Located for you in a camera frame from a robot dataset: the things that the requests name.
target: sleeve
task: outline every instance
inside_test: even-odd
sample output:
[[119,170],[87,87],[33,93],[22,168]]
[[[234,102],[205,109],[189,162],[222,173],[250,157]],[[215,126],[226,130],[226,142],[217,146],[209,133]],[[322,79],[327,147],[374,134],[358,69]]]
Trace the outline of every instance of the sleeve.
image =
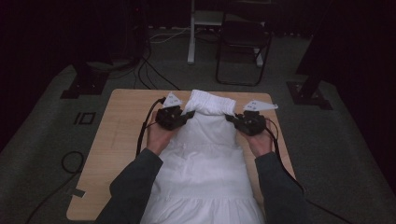
[[94,223],[139,223],[162,165],[157,155],[142,150],[111,183],[111,198]]
[[268,224],[311,223],[302,190],[284,172],[274,152],[256,158]]

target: tabletop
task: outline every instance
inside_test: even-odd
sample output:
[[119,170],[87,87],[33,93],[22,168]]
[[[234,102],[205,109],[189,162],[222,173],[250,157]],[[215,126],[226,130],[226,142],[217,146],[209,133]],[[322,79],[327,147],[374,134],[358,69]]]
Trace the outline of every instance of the tabletop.
[[[157,99],[166,97],[169,92],[126,89],[117,89],[112,92],[76,187],[85,194],[83,197],[73,195],[66,214],[68,219],[95,220],[97,218],[110,199],[110,183],[134,160],[137,138],[149,109]],[[172,91],[172,93],[183,101],[181,106],[183,109],[190,99],[191,91]],[[209,93],[234,99],[236,113],[243,113],[244,105],[251,100],[272,103],[271,96],[267,93],[226,91],[209,91]],[[261,114],[276,124],[282,162],[289,173],[294,176],[275,110],[261,111]],[[255,157],[248,147],[248,142],[239,133],[236,138],[244,150],[254,197],[263,210],[263,199],[254,163]],[[145,147],[146,136],[143,143],[142,148]]]

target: white fabric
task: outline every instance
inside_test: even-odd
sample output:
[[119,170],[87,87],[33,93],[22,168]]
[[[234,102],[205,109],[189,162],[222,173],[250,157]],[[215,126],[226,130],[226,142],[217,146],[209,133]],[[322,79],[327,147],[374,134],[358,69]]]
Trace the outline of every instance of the white fabric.
[[161,154],[141,223],[263,223],[253,198],[236,130],[224,113],[235,101],[193,91],[185,110],[195,110]]

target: chair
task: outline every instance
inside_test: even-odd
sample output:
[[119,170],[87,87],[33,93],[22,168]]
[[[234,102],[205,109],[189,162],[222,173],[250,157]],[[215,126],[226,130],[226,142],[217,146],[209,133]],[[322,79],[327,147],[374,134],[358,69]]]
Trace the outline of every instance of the chair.
[[[273,30],[278,22],[281,10],[279,5],[268,1],[230,1],[224,9],[219,32],[217,51],[216,81],[222,84],[256,86],[262,81],[262,75],[271,46]],[[262,69],[255,82],[226,81],[219,78],[222,45],[231,48],[249,48],[254,62],[264,52]]]

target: dark background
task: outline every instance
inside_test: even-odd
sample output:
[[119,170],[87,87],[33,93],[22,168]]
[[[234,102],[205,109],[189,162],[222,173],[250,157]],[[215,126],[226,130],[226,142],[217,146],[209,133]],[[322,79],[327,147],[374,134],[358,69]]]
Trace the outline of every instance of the dark background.
[[[219,9],[224,1],[197,1]],[[280,35],[311,41],[297,74],[336,86],[375,160],[396,191],[396,5],[375,0],[278,0]],[[0,76],[2,149],[55,77],[75,62],[133,58],[137,1],[2,1]],[[148,0],[154,28],[190,25],[190,2]]]

